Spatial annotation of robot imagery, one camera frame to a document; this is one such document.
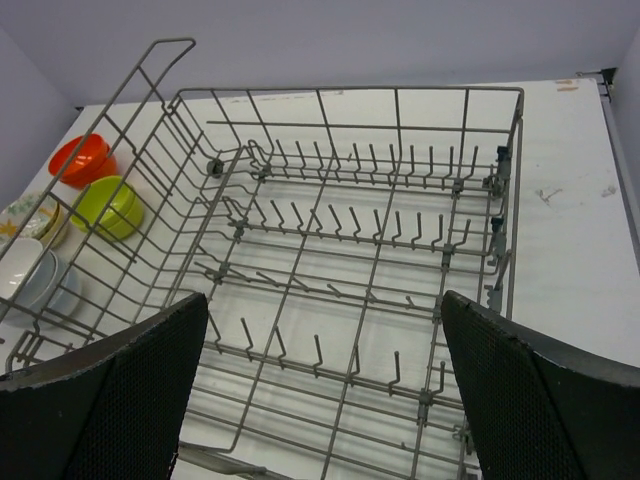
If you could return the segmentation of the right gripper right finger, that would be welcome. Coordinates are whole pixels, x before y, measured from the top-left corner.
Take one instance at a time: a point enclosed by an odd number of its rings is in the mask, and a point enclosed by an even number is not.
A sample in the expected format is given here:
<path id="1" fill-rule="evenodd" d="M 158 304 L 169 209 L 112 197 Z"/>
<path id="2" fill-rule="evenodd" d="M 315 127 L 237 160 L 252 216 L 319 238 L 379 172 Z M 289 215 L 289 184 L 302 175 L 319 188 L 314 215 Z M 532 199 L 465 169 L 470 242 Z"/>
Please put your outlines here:
<path id="1" fill-rule="evenodd" d="M 486 479 L 636 479 L 639 370 L 449 290 L 442 325 Z"/>

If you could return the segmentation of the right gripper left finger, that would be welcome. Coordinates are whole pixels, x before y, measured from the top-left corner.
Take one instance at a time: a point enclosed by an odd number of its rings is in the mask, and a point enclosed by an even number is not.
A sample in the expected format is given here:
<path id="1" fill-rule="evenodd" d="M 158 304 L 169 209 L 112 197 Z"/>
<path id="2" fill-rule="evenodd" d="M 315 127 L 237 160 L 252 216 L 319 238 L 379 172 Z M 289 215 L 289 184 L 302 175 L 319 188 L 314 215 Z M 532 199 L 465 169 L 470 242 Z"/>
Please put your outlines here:
<path id="1" fill-rule="evenodd" d="M 207 300 L 195 293 L 2 375 L 2 478 L 170 478 L 207 322 Z"/>

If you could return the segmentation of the white bowl front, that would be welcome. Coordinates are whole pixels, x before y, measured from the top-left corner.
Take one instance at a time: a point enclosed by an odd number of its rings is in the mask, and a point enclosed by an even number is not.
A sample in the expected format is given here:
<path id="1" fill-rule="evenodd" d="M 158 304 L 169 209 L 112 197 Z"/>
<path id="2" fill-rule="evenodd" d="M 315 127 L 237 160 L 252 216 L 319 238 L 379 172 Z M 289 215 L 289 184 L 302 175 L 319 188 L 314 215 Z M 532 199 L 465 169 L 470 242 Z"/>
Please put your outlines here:
<path id="1" fill-rule="evenodd" d="M 33 312 L 49 309 L 69 316 L 79 302 L 81 287 L 81 279 L 75 267 L 71 267 L 65 276 L 57 273 L 30 309 Z"/>

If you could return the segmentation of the white bowl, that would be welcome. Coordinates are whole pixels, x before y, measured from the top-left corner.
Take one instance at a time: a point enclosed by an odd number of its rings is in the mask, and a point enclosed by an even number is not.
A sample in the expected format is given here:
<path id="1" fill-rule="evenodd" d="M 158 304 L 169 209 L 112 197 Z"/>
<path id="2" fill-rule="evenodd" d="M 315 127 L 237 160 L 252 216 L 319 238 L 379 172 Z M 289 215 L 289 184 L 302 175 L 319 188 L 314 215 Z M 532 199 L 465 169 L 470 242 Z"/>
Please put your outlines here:
<path id="1" fill-rule="evenodd" d="M 43 245 L 36 239 L 18 238 L 1 249 L 1 297 L 11 299 L 36 265 Z"/>
<path id="2" fill-rule="evenodd" d="M 49 309 L 69 316 L 79 302 L 81 287 L 81 279 L 75 267 L 71 267 L 65 276 L 57 273 L 30 309 L 33 312 Z"/>
<path id="3" fill-rule="evenodd" d="M 25 279 L 11 297 L 10 301 L 32 311 L 40 310 L 45 301 L 55 296 L 56 284 L 62 278 L 58 256 L 47 251 L 35 271 Z"/>

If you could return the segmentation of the lime green bowl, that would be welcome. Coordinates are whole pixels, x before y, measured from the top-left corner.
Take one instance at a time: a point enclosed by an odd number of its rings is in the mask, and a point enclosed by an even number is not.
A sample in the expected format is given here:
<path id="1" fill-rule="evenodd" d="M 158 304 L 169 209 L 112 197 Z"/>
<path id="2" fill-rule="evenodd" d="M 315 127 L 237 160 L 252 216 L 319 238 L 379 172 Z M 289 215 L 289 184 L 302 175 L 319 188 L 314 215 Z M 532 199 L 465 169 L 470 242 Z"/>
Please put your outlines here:
<path id="1" fill-rule="evenodd" d="M 71 216 L 71 222 L 80 231 L 99 223 L 110 228 L 129 211 L 135 191 L 119 175 L 100 178 L 90 183 Z"/>
<path id="2" fill-rule="evenodd" d="M 100 233 L 109 241 L 133 235 L 144 220 L 145 207 L 136 193 L 127 201 L 113 200 L 100 222 Z"/>

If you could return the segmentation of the floral patterned bowl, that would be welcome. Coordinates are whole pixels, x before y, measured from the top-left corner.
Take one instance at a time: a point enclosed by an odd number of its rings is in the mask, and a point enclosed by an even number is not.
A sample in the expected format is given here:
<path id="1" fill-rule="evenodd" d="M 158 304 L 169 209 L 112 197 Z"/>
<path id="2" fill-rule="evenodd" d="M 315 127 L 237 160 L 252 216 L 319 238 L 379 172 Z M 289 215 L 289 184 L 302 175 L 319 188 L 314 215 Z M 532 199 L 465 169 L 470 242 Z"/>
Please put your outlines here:
<path id="1" fill-rule="evenodd" d="M 58 202 L 49 195 L 45 195 L 33 214 L 41 192 L 25 193 L 14 200 L 1 212 L 1 244 L 9 242 L 22 223 L 25 223 L 20 236 L 40 240 L 53 226 L 59 211 Z"/>

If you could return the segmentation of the orange bowl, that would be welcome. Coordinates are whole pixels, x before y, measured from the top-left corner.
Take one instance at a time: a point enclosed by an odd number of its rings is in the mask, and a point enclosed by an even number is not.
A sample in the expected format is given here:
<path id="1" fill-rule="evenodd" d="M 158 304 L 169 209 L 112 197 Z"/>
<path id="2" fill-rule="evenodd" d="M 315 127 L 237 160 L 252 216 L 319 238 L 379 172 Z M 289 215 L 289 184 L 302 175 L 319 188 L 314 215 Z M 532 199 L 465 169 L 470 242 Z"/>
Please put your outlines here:
<path id="1" fill-rule="evenodd" d="M 62 182 L 75 189 L 82 189 L 94 181 L 117 173 L 118 164 L 113 155 L 79 156 L 65 171 Z"/>
<path id="2" fill-rule="evenodd" d="M 107 159 L 109 146 L 98 134 L 82 136 L 63 145 L 50 159 L 48 172 L 61 175 L 63 180 L 76 180 L 97 170 Z"/>

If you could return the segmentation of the beige blue patterned bowl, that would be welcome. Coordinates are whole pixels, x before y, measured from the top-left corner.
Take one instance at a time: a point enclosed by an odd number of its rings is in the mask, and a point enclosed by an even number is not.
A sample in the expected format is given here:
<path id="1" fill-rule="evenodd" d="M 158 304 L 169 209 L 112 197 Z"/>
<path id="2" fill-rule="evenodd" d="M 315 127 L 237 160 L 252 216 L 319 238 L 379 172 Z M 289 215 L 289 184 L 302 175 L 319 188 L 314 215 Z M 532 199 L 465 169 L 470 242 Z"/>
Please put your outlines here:
<path id="1" fill-rule="evenodd" d="M 69 222 L 66 220 L 66 210 L 57 204 L 52 225 L 39 239 L 44 247 L 57 248 L 66 238 Z"/>

